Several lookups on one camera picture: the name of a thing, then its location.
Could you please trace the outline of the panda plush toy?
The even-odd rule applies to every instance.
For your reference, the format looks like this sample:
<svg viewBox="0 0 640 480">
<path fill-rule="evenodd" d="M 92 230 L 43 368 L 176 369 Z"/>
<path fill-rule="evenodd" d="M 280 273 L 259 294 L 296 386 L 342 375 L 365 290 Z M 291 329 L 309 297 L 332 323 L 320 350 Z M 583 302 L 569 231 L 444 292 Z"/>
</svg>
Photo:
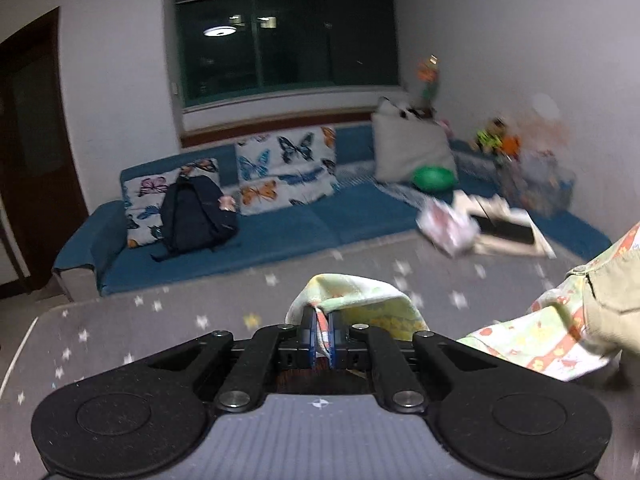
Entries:
<svg viewBox="0 0 640 480">
<path fill-rule="evenodd" d="M 423 112 L 417 110 L 408 103 L 396 103 L 391 99 L 386 98 L 386 96 L 382 96 L 382 98 L 378 100 L 378 106 L 376 107 L 375 113 L 407 120 L 422 120 L 425 118 Z"/>
</svg>

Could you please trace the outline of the orange artificial flowers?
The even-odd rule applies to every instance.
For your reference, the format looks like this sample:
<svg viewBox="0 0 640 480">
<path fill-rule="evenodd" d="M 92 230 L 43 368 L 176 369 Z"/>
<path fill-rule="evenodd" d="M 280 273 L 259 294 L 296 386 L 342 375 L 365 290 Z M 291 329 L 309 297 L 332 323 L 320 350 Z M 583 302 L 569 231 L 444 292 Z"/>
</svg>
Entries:
<svg viewBox="0 0 640 480">
<path fill-rule="evenodd" d="M 419 64 L 418 78 L 423 84 L 423 103 L 427 108 L 432 108 L 439 90 L 439 60 L 436 55 L 431 54 Z"/>
</svg>

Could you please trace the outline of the dark navy backpack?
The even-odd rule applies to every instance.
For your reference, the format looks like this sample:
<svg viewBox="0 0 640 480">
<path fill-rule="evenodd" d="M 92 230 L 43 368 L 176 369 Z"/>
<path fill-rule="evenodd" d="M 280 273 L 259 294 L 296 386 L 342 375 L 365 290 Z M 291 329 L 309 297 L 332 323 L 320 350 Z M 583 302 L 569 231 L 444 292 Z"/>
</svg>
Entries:
<svg viewBox="0 0 640 480">
<path fill-rule="evenodd" d="M 155 262 L 198 250 L 215 250 L 239 232 L 233 197 L 224 195 L 205 176 L 178 177 L 167 190 L 160 218 L 163 248 L 151 255 Z"/>
</svg>

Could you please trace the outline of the green ball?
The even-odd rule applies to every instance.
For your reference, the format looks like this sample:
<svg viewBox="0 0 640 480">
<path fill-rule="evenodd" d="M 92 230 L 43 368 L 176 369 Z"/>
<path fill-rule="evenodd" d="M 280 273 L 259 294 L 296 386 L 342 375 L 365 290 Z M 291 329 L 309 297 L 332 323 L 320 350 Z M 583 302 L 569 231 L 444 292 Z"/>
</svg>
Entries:
<svg viewBox="0 0 640 480">
<path fill-rule="evenodd" d="M 441 193 L 452 190 L 458 179 L 447 168 L 423 166 L 414 170 L 411 183 L 423 193 Z"/>
</svg>

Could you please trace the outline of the plush teddy toy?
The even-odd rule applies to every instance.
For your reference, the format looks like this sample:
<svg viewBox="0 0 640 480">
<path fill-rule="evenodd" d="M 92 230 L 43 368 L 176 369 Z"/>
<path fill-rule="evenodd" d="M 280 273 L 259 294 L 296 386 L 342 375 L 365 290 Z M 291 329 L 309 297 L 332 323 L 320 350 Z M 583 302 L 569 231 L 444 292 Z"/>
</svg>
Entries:
<svg viewBox="0 0 640 480">
<path fill-rule="evenodd" d="M 477 130 L 470 147 L 487 155 L 518 158 L 521 140 L 510 133 L 509 126 L 503 119 L 496 117 L 492 118 L 484 129 Z"/>
</svg>

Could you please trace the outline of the butterfly cushion centre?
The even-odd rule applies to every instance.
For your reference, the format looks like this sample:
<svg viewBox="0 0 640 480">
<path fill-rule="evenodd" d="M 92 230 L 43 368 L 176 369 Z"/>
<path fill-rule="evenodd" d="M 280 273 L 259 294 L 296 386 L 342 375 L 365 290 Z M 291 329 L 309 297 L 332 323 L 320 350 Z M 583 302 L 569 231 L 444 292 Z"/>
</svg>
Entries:
<svg viewBox="0 0 640 480">
<path fill-rule="evenodd" d="M 331 126 L 251 136 L 236 144 L 235 155 L 244 216 L 309 205 L 337 187 Z"/>
</svg>

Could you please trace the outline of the dark window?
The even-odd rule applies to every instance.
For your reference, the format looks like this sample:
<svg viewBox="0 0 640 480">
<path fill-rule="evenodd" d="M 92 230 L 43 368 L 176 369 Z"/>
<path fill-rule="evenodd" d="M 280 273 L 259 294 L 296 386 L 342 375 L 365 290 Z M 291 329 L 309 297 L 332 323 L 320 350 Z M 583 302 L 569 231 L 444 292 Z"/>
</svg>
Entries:
<svg viewBox="0 0 640 480">
<path fill-rule="evenodd" d="M 394 0 L 175 0 L 183 102 L 398 84 Z"/>
</svg>

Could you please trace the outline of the colourful striped children's garment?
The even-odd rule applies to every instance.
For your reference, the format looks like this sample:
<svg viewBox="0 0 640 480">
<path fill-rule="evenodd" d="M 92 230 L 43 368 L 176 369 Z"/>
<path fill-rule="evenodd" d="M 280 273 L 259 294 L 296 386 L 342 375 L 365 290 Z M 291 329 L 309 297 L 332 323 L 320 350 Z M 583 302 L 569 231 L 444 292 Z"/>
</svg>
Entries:
<svg viewBox="0 0 640 480">
<path fill-rule="evenodd" d="M 395 286 L 326 273 L 297 295 L 286 322 L 297 324 L 311 308 L 320 322 L 319 352 L 330 350 L 328 318 L 369 324 L 407 341 L 427 324 L 409 296 Z M 527 313 L 487 325 L 461 338 L 467 346 L 568 382 L 608 365 L 620 352 L 639 351 L 639 229 L 633 226 L 605 252 L 576 266 L 546 290 Z"/>
</svg>

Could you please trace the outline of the clear plastic storage box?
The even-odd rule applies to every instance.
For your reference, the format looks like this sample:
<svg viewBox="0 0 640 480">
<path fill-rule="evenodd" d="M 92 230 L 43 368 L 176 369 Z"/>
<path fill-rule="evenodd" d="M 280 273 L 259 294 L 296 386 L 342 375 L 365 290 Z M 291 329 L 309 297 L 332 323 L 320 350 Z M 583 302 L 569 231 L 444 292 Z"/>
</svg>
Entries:
<svg viewBox="0 0 640 480">
<path fill-rule="evenodd" d="M 500 193 L 510 205 L 544 218 L 570 209 L 576 174 L 551 152 L 523 152 L 518 159 L 497 162 Z"/>
</svg>

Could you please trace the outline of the butterfly cushion left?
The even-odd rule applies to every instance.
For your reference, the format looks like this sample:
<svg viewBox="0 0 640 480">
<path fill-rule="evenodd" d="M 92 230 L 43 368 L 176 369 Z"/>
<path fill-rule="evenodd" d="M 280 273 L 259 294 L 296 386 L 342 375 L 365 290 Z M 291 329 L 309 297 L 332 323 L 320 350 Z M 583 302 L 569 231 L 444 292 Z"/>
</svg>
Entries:
<svg viewBox="0 0 640 480">
<path fill-rule="evenodd" d="M 143 170 L 140 176 L 124 177 L 122 200 L 129 248 L 153 244 L 162 238 L 160 208 L 168 188 L 178 177 L 199 176 L 219 184 L 217 159 L 205 157 L 192 162 L 171 162 L 166 170 Z"/>
</svg>

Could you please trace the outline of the butterfly cushion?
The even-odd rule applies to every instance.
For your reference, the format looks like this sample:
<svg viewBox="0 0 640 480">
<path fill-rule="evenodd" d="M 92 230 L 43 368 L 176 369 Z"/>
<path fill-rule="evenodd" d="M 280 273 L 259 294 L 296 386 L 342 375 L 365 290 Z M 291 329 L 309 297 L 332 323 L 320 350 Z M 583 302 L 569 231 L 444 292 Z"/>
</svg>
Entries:
<svg viewBox="0 0 640 480">
<path fill-rule="evenodd" d="M 236 144 L 235 155 L 244 216 L 309 205 L 337 187 L 331 126 L 251 136 Z"/>
<path fill-rule="evenodd" d="M 192 162 L 171 162 L 166 170 L 143 170 L 140 176 L 124 177 L 122 200 L 129 248 L 153 244 L 162 238 L 160 208 L 168 188 L 178 177 L 199 176 L 219 184 L 217 159 L 205 157 Z"/>
</svg>

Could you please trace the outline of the grey star-patterned tablecloth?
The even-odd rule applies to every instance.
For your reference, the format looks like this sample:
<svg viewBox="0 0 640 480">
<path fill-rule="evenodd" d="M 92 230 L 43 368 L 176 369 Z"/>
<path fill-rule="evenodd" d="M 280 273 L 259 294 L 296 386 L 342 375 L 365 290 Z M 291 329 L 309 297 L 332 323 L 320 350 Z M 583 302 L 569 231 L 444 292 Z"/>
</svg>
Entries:
<svg viewBox="0 0 640 480">
<path fill-rule="evenodd" d="M 335 272 L 397 286 L 416 303 L 428 326 L 460 337 L 524 313 L 578 261 L 565 248 L 551 259 L 450 259 L 409 232 L 271 266 L 57 307 L 32 324 L 6 376 L 2 477 L 43 476 L 29 423 L 48 393 L 201 335 L 199 316 L 210 327 L 250 336 L 257 327 L 282 320 L 314 275 Z"/>
</svg>

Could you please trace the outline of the pink white plastic bag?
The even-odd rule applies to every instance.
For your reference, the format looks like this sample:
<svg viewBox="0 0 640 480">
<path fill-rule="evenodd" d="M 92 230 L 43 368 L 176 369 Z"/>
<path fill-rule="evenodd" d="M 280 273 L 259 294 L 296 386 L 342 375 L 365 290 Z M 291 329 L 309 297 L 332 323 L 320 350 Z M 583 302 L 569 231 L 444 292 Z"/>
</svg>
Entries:
<svg viewBox="0 0 640 480">
<path fill-rule="evenodd" d="M 480 236 L 476 220 L 433 197 L 424 200 L 416 225 L 437 249 L 451 258 L 469 252 Z"/>
</svg>

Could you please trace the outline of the blue sofa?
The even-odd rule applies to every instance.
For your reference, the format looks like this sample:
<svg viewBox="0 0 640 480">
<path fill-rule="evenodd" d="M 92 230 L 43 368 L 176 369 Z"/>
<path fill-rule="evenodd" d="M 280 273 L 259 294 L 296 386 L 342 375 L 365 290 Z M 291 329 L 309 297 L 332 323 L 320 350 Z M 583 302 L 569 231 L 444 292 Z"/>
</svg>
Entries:
<svg viewBox="0 0 640 480">
<path fill-rule="evenodd" d="M 160 242 L 127 245 L 128 226 L 138 217 L 126 211 L 132 195 L 125 193 L 121 200 L 99 206 L 82 224 L 56 257 L 53 273 L 70 300 L 85 301 L 236 272 L 413 228 L 423 196 L 402 184 L 374 182 L 371 125 L 341 126 L 336 135 L 340 178 L 328 198 L 243 216 L 239 235 L 221 247 L 157 262 L 155 256 L 164 251 Z"/>
</svg>

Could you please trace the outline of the cream folded cloth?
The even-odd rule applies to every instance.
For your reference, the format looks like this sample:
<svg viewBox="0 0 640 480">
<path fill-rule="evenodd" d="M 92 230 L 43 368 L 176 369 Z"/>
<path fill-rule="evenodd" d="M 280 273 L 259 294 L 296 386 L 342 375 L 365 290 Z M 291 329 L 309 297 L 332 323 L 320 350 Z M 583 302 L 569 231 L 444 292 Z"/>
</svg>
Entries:
<svg viewBox="0 0 640 480">
<path fill-rule="evenodd" d="M 503 197 L 486 198 L 457 190 L 452 206 L 480 227 L 473 246 L 477 254 L 555 258 L 553 248 L 529 213 L 511 208 Z"/>
</svg>

